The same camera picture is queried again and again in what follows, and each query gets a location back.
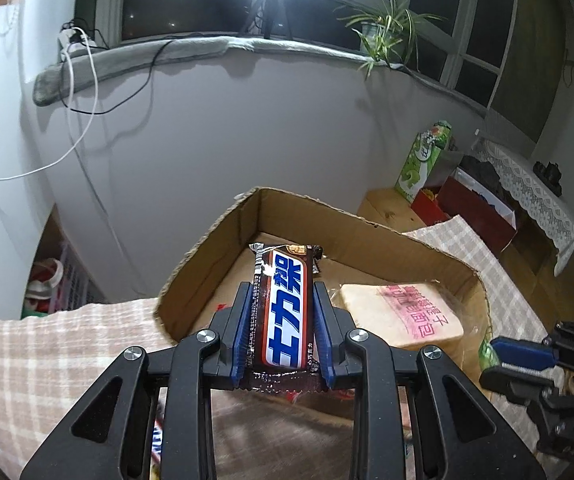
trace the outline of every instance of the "red box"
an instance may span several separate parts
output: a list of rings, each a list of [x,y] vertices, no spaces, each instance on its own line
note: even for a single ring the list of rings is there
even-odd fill
[[[422,191],[414,198],[414,201],[411,203],[411,209],[427,226],[449,220],[449,216],[445,215],[442,209],[438,207],[438,204],[435,201],[432,202]]]
[[[437,198],[438,205],[445,213],[462,216],[496,256],[516,234],[516,229],[492,205],[453,177],[449,177],[440,188]]]

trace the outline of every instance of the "red candy wrapper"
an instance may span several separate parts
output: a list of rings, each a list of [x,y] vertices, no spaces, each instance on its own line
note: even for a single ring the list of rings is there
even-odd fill
[[[269,393],[324,389],[314,359],[310,246],[255,244],[244,387]]]

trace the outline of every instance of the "bread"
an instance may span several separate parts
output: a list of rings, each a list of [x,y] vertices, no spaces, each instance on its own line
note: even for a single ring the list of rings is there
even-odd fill
[[[431,283],[410,285],[343,285],[342,306],[356,326],[383,338],[390,346],[417,350],[435,344],[457,352],[463,329],[445,295]]]

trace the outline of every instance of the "lamp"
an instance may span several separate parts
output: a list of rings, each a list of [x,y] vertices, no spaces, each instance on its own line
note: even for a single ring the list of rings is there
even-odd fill
[[[249,15],[245,20],[245,24],[240,29],[238,33],[239,36],[243,36],[249,31],[252,23],[255,22],[258,16],[258,11],[262,10],[262,20],[263,25],[261,27],[261,33],[266,40],[272,37],[273,24],[278,16],[278,13],[283,12],[285,16],[285,37],[288,40],[292,40],[291,28],[289,27],[289,19],[287,18],[287,10],[285,7],[285,0],[256,0],[249,9]]]

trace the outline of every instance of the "blue gripper pad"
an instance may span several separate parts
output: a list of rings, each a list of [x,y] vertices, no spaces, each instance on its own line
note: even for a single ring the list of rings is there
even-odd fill
[[[238,388],[238,384],[243,377],[245,371],[245,360],[247,359],[247,342],[249,340],[249,317],[251,315],[251,303],[254,287],[250,286],[245,297],[245,304],[243,311],[240,314],[238,321],[238,328],[236,329],[236,336],[234,338],[234,346],[232,352],[231,363],[231,382],[234,388]]]
[[[498,358],[503,363],[528,368],[529,370],[546,370],[558,363],[557,352],[543,344],[497,337],[491,341]]]
[[[316,348],[318,350],[318,361],[320,362],[320,374],[323,376],[328,388],[334,387],[336,373],[334,372],[334,362],[332,358],[331,338],[327,330],[327,324],[323,316],[323,308],[318,298],[318,292],[314,287],[314,336],[316,338]]]

